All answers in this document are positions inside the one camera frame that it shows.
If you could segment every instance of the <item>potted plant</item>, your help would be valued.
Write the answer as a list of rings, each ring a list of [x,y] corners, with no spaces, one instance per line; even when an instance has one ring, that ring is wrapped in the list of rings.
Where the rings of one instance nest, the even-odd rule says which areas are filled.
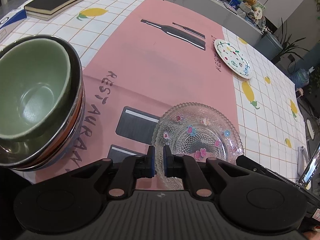
[[[316,89],[320,88],[320,67],[315,67],[315,70],[310,74],[308,91],[311,94]]]
[[[315,0],[316,1],[316,6],[317,6],[317,12],[320,12],[320,0]]]
[[[288,54],[288,53],[292,53],[303,60],[303,58],[298,53],[296,53],[294,51],[295,49],[303,49],[305,51],[309,51],[309,50],[304,49],[296,44],[297,42],[304,40],[305,37],[301,38],[301,39],[297,39],[294,42],[290,43],[290,38],[291,38],[292,34],[290,34],[287,38],[287,29],[288,29],[287,28],[287,21],[285,22],[285,25],[286,25],[285,26],[286,30],[285,30],[285,35],[284,35],[284,28],[283,28],[284,26],[283,26],[283,21],[281,18],[281,41],[280,41],[280,43],[282,45],[282,50],[271,60],[271,62],[273,64],[278,63],[280,61],[281,57],[285,54]]]

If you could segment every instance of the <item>stacked bowls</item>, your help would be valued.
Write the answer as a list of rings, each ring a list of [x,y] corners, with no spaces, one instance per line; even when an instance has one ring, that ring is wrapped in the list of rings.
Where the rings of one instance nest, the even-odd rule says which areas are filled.
[[[18,40],[0,52],[0,166],[35,171],[73,146],[84,118],[81,62],[49,35]]]

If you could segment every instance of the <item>glass plate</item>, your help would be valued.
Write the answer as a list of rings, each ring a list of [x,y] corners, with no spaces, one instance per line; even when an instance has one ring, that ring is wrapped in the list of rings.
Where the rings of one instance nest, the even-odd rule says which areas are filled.
[[[236,164],[243,154],[240,136],[232,123],[218,110],[198,103],[172,107],[159,120],[152,137],[156,148],[156,171],[167,189],[183,189],[182,180],[167,178],[163,170],[163,146],[172,154],[190,155],[198,162],[216,157]]]

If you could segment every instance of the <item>teddy bear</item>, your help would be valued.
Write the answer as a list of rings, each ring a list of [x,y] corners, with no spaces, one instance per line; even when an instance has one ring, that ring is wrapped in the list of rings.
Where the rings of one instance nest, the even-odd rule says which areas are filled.
[[[250,7],[257,2],[257,0],[242,0],[242,1],[244,2],[245,5]]]

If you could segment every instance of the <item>tablecloth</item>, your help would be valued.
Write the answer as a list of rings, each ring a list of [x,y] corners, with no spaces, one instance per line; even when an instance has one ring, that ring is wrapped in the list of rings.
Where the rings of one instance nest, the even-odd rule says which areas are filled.
[[[167,35],[159,25],[178,28],[199,43]],[[40,171],[19,172],[31,182],[107,156],[145,154],[153,125],[169,108],[189,101],[212,106],[228,117],[247,157],[297,179],[297,149],[306,147],[306,137],[294,84],[217,23],[163,0],[84,0],[50,21],[27,17],[0,48],[36,34],[63,38],[79,54],[87,114],[80,138],[62,160]],[[247,55],[252,79],[246,81],[226,65],[215,64],[215,39],[225,39]],[[131,117],[140,118],[137,127]],[[124,129],[128,122],[132,127]],[[147,131],[139,132],[144,125]]]

